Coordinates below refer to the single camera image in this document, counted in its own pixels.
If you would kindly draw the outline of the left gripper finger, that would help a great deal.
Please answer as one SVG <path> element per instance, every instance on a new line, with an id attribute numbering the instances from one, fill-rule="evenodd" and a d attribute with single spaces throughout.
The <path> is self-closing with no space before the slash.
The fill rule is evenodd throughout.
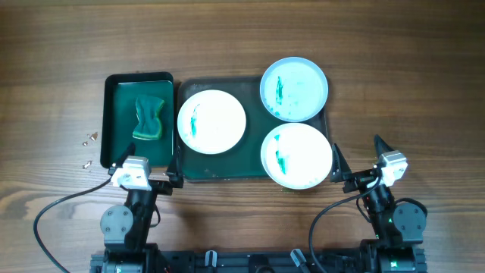
<path id="1" fill-rule="evenodd" d="M 183 187 L 183 172 L 180 164 L 180 146 L 177 146 L 171 163 L 168 165 L 166 175 L 172 187 Z"/>
<path id="2" fill-rule="evenodd" d="M 126 161 L 129 156 L 135 154 L 136 145 L 135 143 L 130 143 L 121 156 L 113 163 L 114 168 L 120 168 L 122 164 Z"/>

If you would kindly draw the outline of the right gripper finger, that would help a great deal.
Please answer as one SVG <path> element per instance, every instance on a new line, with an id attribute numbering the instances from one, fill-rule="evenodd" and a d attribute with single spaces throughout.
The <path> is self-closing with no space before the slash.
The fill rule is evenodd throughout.
<path id="1" fill-rule="evenodd" d="M 381 156 L 384 153 L 392 152 L 394 148 L 389 146 L 378 134 L 374 136 L 374 148 L 377 156 Z"/>
<path id="2" fill-rule="evenodd" d="M 334 143 L 331 149 L 332 166 L 330 171 L 330 181 L 339 183 L 348 180 L 352 175 L 352 171 L 341 153 L 340 148 Z"/>

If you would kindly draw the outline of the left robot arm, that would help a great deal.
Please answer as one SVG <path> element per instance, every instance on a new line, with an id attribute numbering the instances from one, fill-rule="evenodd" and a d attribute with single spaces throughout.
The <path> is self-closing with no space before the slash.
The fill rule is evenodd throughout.
<path id="1" fill-rule="evenodd" d="M 148 243 L 154 213 L 159 213 L 156 199 L 170 196 L 173 189 L 183 187 L 180 147 L 175 149 L 166 170 L 165 180 L 151 179 L 149 160 L 135 155 L 131 143 L 108 170 L 110 182 L 127 191 L 123 205 L 112 206 L 102 215 L 100 228 L 104 234 L 105 251 L 93 256 L 91 272 L 169 272 L 170 263 L 158 245 Z"/>

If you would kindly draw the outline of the green yellow sponge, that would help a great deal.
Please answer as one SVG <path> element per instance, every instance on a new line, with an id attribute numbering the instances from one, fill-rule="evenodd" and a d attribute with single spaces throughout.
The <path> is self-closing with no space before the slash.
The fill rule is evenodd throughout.
<path id="1" fill-rule="evenodd" d="M 160 118 L 164 100 L 154 96 L 138 96 L 136 116 L 138 124 L 133 129 L 133 138 L 139 140 L 159 140 L 163 128 Z"/>

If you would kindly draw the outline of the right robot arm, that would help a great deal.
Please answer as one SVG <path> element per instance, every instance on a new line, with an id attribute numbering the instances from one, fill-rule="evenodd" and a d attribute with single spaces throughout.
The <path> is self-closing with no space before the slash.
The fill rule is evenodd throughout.
<path id="1" fill-rule="evenodd" d="M 355 249 L 337 250 L 325 257 L 337 272 L 426 272 L 423 232 L 427 225 L 426 207 L 411 198 L 396 199 L 390 187 L 400 180 L 407 158 L 378 135 L 374 137 L 377 163 L 365 171 L 353 172 L 340 148 L 332 145 L 330 180 L 343 183 L 343 192 L 357 192 L 358 207 L 375 233 Z"/>

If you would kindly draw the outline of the white plate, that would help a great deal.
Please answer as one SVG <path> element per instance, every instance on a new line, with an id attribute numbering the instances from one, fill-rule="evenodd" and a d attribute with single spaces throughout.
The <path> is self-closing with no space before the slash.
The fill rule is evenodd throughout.
<path id="1" fill-rule="evenodd" d="M 233 148 L 246 130 L 246 112 L 234 96 L 207 89 L 190 96 L 177 117 L 181 140 L 192 150 L 216 155 Z"/>
<path id="2" fill-rule="evenodd" d="M 261 144 L 261 163 L 268 176 L 292 190 L 307 190 L 330 173 L 332 152 L 328 139 L 302 123 L 275 127 Z"/>
<path id="3" fill-rule="evenodd" d="M 324 72 L 301 57 L 274 62 L 260 82 L 263 106 L 285 122 L 303 122 L 313 118 L 325 106 L 329 84 Z"/>

